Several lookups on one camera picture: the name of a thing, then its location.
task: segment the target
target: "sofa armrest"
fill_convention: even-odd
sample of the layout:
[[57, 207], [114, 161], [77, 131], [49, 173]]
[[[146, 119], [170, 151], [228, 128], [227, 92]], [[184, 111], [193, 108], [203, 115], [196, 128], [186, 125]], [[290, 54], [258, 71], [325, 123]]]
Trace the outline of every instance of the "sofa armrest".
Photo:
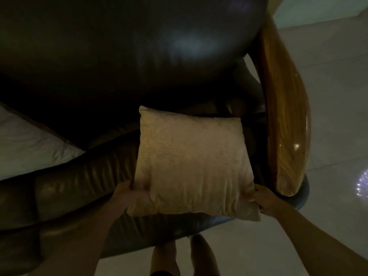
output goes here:
[[269, 13], [249, 55], [266, 100], [270, 179], [278, 193], [292, 196], [298, 192], [305, 174], [310, 108], [300, 74]]

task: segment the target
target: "beige pillow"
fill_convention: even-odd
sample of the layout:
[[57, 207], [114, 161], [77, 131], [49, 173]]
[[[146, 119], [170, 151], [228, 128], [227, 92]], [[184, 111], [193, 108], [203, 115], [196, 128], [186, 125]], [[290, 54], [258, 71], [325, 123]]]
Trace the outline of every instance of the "beige pillow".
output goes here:
[[150, 190], [131, 216], [203, 212], [259, 221], [253, 172], [239, 118], [203, 118], [140, 107], [140, 147], [133, 188]]
[[0, 104], [0, 180], [66, 163], [84, 153], [34, 124]]

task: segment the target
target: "leather sofa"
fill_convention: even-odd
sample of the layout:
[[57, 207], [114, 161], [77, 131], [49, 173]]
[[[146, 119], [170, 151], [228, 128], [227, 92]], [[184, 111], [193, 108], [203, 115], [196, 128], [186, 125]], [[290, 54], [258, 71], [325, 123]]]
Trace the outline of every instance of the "leather sofa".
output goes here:
[[[254, 181], [296, 208], [305, 203], [308, 99], [268, 0], [0, 2], [0, 101], [86, 150], [0, 182], [1, 276], [37, 267], [133, 177], [140, 105], [241, 117]], [[102, 257], [229, 220], [124, 214]]]

